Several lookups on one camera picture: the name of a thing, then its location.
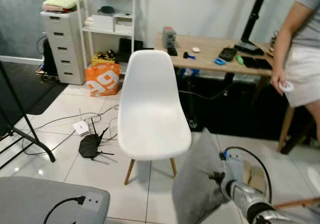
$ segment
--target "yellow box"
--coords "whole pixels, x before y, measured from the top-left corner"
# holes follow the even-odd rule
[[[94,67],[98,64],[114,64],[115,58],[109,58],[106,52],[97,52],[95,56],[91,58],[91,66]]]

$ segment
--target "black bag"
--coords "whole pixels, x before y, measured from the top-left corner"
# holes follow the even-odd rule
[[[43,55],[43,70],[50,76],[58,76],[54,56],[52,55],[51,47],[47,38],[43,41]]]

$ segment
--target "wooden desk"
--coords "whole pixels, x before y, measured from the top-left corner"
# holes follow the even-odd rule
[[[238,73],[238,74],[247,74],[247,75],[257,75],[261,76],[260,82],[257,85],[256,92],[254,94],[252,102],[254,103],[260,91],[264,88],[266,80],[268,77],[271,77],[272,71],[265,69],[254,69],[248,68],[245,65],[240,65],[236,59],[233,61],[227,62],[226,65],[217,65],[214,63],[214,59],[219,56],[219,53],[223,50],[223,48],[234,47],[238,40],[226,40],[226,39],[215,39],[209,37],[194,37],[188,35],[177,35],[176,38],[176,51],[178,56],[172,56],[172,63],[177,68],[190,68],[190,69],[200,69],[200,70],[208,70],[215,72],[224,72],[224,73]],[[268,50],[268,43],[255,43],[258,45],[264,52]],[[200,49],[200,53],[193,53],[192,48],[197,47]],[[162,34],[158,34],[156,39],[155,49],[163,50],[164,49]],[[189,54],[193,54],[196,57],[196,60],[185,59],[183,58],[184,52],[188,52]],[[264,56],[251,56],[242,52],[238,52],[241,56],[246,57],[255,57],[260,59],[266,59],[271,65],[273,65],[273,58],[268,54],[264,54]],[[278,142],[277,151],[280,152],[281,148],[285,143],[285,138],[288,134],[288,130],[293,118],[294,109],[287,109],[286,115],[284,117],[282,130]]]

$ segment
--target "white tile floor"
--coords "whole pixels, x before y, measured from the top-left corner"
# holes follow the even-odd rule
[[[82,113],[101,113],[118,104],[120,94],[108,97],[90,97],[86,86],[69,85],[50,107],[41,115],[28,115],[33,127],[66,116]],[[110,122],[111,133],[106,132],[105,138],[117,133],[118,111],[113,109],[102,116],[95,127],[100,133]],[[79,117],[60,120],[36,130],[38,137],[49,148],[55,147],[73,131],[72,123]],[[17,127],[29,131],[24,120]],[[192,133],[192,142],[199,133]],[[230,146],[240,146],[249,149],[263,160],[269,170],[272,187],[273,203],[279,204],[303,198],[320,195],[308,176],[308,170],[314,168],[320,173],[320,150],[296,147],[292,153],[281,155],[276,153],[277,142],[226,135],[212,135],[221,149]],[[9,137],[1,142],[9,145],[17,136]],[[171,198],[173,183],[172,169],[169,160],[138,161],[132,171],[130,184],[124,186],[130,158],[119,148],[118,142],[110,140],[101,147],[104,152],[114,153],[114,156],[99,156],[96,161],[84,159],[78,154],[82,138],[73,134],[61,146],[53,151],[56,162],[51,163],[47,155],[22,154],[5,168],[0,170],[0,176],[26,176],[48,179],[71,184],[91,186],[107,190],[111,195],[106,224],[175,224],[176,214]],[[21,141],[5,155],[0,156],[0,164],[21,149]],[[41,151],[38,147],[29,148],[29,153]],[[176,166],[183,164],[185,155],[175,158]],[[284,210],[286,214],[301,223],[319,224],[320,217],[303,208]],[[245,224],[247,223],[238,208],[231,202],[221,206],[204,224]]]

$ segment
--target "tripod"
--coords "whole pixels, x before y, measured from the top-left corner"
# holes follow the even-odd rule
[[[23,148],[21,151],[19,151],[16,155],[14,155],[12,158],[10,158],[7,162],[5,162],[3,165],[0,166],[0,170],[2,168],[4,168],[6,165],[8,165],[12,160],[14,160],[16,157],[18,157],[21,153],[23,153],[25,150],[27,150],[29,147],[31,147],[33,144],[37,145],[38,147],[42,148],[48,155],[49,155],[49,158],[50,158],[50,161],[53,163],[56,161],[56,158],[55,156],[52,154],[51,150],[45,145],[43,144],[42,142],[39,141],[39,138],[34,130],[34,128],[32,127],[28,117],[27,117],[27,114],[11,84],[11,81],[9,80],[9,77],[3,67],[3,64],[1,63],[0,61],[0,71],[2,73],[2,76],[13,96],[13,99],[14,101],[16,102],[20,112],[22,113],[26,123],[28,124],[29,128],[30,128],[30,131],[32,132],[33,134],[33,137],[24,133],[23,131],[21,131],[20,129],[14,127],[14,125],[11,124],[9,118],[7,117],[5,111],[1,108],[0,106],[0,115],[3,116],[4,120],[6,121],[7,123],[7,128],[8,128],[8,131],[7,131],[7,134],[4,135],[3,137],[0,138],[0,143],[2,140],[4,140],[5,138],[9,137],[9,136],[13,136],[13,133],[17,133],[18,135],[20,135],[20,137],[15,140],[13,143],[11,143],[10,145],[8,145],[7,147],[5,147],[4,149],[0,150],[0,155],[2,153],[4,153],[5,151],[7,151],[9,148],[11,148],[12,146],[14,146],[15,144],[17,144],[19,141],[21,141],[22,139],[27,139],[29,140],[31,143],[28,144],[25,148]]]

